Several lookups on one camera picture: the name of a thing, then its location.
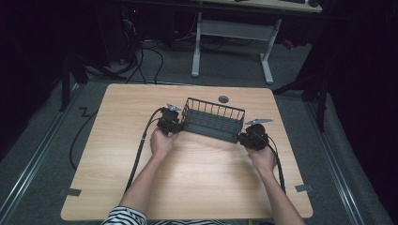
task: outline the table top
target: table top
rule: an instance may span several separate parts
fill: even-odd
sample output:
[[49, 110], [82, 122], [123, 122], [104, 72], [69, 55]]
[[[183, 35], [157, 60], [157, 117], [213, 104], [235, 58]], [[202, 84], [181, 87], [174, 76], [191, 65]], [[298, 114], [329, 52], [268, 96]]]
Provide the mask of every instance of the table top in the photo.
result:
[[219, 4], [227, 4], [227, 5], [243, 6], [243, 7], [274, 8], [274, 9], [292, 10], [300, 12], [320, 13], [322, 11], [322, 8], [320, 6], [311, 7], [308, 4], [308, 0], [306, 0], [304, 4], [286, 2], [281, 0], [248, 0], [241, 2], [236, 2], [235, 0], [200, 0], [200, 1], [207, 3], [219, 3]]
[[[111, 84], [92, 127], [71, 188], [61, 212], [65, 220], [103, 220], [118, 205], [150, 115], [167, 103], [181, 109], [187, 98], [245, 110], [245, 122], [273, 118], [264, 124], [278, 147], [286, 193], [299, 213], [308, 218], [313, 209], [285, 132], [272, 92], [267, 88]], [[151, 156], [148, 130], [137, 173]], [[268, 196], [244, 147], [182, 131], [175, 150], [157, 178], [147, 212], [149, 219], [271, 218]]]

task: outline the sleeve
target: sleeve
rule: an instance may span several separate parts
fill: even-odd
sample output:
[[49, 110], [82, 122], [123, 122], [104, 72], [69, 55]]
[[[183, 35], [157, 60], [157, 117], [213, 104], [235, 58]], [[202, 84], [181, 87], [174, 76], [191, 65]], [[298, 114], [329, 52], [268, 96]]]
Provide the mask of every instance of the sleeve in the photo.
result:
[[101, 223], [101, 225], [111, 224], [146, 225], [146, 215], [128, 207], [118, 206]]

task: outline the hand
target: hand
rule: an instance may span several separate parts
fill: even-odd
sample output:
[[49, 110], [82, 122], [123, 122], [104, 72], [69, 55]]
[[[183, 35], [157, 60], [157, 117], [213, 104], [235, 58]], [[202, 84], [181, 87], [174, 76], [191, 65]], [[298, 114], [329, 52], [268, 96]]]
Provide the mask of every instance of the hand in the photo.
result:
[[246, 148], [246, 151], [249, 153], [249, 158], [252, 160], [254, 168], [259, 173], [273, 174], [273, 169], [276, 165], [275, 156], [268, 146], [259, 151]]
[[150, 137], [150, 148], [154, 158], [165, 159], [173, 150], [173, 143], [178, 137], [178, 133], [166, 136], [159, 128], [155, 128]]

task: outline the black wire basket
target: black wire basket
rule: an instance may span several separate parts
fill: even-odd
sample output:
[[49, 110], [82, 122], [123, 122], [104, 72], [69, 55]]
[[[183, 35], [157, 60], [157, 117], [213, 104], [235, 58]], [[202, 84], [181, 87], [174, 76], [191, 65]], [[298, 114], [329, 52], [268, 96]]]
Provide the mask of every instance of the black wire basket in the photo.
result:
[[244, 117], [244, 110], [191, 97], [182, 111], [184, 130], [230, 143], [237, 143]]

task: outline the striped shirt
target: striped shirt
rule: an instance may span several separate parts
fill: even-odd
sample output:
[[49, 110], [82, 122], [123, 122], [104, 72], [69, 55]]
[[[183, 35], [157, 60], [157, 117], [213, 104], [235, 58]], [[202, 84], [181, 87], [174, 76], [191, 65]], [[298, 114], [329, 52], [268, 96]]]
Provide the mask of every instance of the striped shirt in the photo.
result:
[[[101, 225], [146, 225], [146, 215], [137, 210], [118, 206], [109, 213]], [[151, 225], [227, 225], [218, 220], [159, 220]]]

